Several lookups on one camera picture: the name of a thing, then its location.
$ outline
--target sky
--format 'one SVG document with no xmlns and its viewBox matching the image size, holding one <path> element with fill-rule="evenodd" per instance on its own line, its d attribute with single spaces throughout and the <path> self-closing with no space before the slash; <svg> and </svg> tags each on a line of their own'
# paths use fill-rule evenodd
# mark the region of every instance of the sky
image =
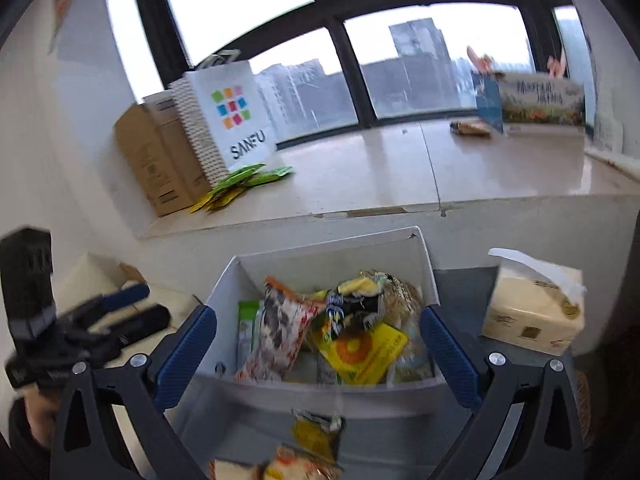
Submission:
<svg viewBox="0 0 640 480">
<path fill-rule="evenodd" d="M 188 56 L 197 64 L 206 56 L 266 21 L 312 0 L 169 0 Z M 135 0 L 108 0 L 120 55 L 136 97 L 160 91 Z M 498 62 L 527 63 L 526 31 L 519 11 L 491 4 L 437 4 L 405 7 L 360 16 L 346 22 L 360 63 L 396 57 L 388 26 L 433 18 L 444 34 L 452 59 L 466 57 L 470 44 Z M 316 30 L 287 41 L 251 60 L 254 73 L 276 64 L 319 59 L 326 73 L 341 70 L 329 33 Z"/>
</svg>

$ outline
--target black window frame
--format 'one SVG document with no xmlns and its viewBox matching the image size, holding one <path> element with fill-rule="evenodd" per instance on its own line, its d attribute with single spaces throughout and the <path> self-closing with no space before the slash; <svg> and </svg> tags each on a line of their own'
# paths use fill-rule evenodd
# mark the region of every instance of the black window frame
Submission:
<svg viewBox="0 0 640 480">
<path fill-rule="evenodd" d="M 197 69 L 201 61 L 193 65 L 188 59 L 168 0 L 136 1 L 160 79 L 164 87 L 168 88 L 170 83 L 180 79 L 187 70 Z M 387 118 L 377 117 L 361 67 L 344 26 L 345 20 L 372 12 L 444 3 L 487 3 L 516 7 L 520 11 L 526 28 L 534 67 L 537 71 L 546 70 L 549 56 L 560 57 L 562 43 L 554 9 L 573 5 L 571 0 L 313 0 L 309 4 L 290 10 L 249 30 L 230 43 L 220 46 L 220 50 L 238 49 L 240 50 L 238 59 L 248 60 L 313 30 L 325 28 L 329 32 L 351 94 L 358 123 L 285 140 L 277 144 L 278 149 L 348 131 L 366 130 L 387 124 L 469 116 L 474 114 L 474 110 L 460 108 Z"/>
</svg>

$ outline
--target black sleeve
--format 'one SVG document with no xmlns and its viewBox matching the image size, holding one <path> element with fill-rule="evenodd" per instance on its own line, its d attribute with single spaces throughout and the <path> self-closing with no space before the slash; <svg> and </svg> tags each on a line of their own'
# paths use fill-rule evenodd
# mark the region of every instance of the black sleeve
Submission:
<svg viewBox="0 0 640 480">
<path fill-rule="evenodd" d="M 0 433 L 0 471 L 2 471 L 2 478 L 6 480 L 33 480 L 7 445 L 2 433 Z"/>
<path fill-rule="evenodd" d="M 24 399 L 17 399 L 9 412 L 9 443 L 14 458 L 28 473 L 28 476 L 17 476 L 16 479 L 49 480 L 51 454 L 31 436 Z"/>
</svg>

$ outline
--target white storage bin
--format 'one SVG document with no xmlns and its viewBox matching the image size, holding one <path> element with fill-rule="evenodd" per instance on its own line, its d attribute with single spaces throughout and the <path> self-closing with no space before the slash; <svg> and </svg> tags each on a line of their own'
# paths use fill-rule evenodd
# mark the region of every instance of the white storage bin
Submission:
<svg viewBox="0 0 640 480">
<path fill-rule="evenodd" d="M 235 256 L 213 288 L 207 305 L 216 311 L 218 330 L 196 372 L 211 377 L 233 401 L 254 408 L 290 412 L 341 414 L 350 418 L 384 418 L 434 412 L 446 388 L 437 369 L 435 377 L 391 388 L 378 386 L 326 386 L 273 381 L 236 383 L 238 302 L 260 300 L 264 280 L 274 276 L 291 290 L 309 292 L 332 288 L 363 269 L 388 272 L 419 286 L 425 305 L 438 303 L 433 270 L 422 233 L 417 227 L 333 242 Z M 217 378 L 216 365 L 225 373 Z"/>
</svg>

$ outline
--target window sill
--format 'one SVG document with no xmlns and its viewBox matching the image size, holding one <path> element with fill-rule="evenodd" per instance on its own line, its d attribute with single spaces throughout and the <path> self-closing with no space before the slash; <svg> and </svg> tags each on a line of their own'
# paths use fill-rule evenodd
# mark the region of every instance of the window sill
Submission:
<svg viewBox="0 0 640 480">
<path fill-rule="evenodd" d="M 435 212 L 482 200 L 640 196 L 640 184 L 583 148 L 581 138 L 459 137 L 443 120 L 343 134 L 280 150 L 268 167 L 293 166 L 295 174 L 213 214 L 158 218 L 143 238 L 292 218 Z"/>
</svg>

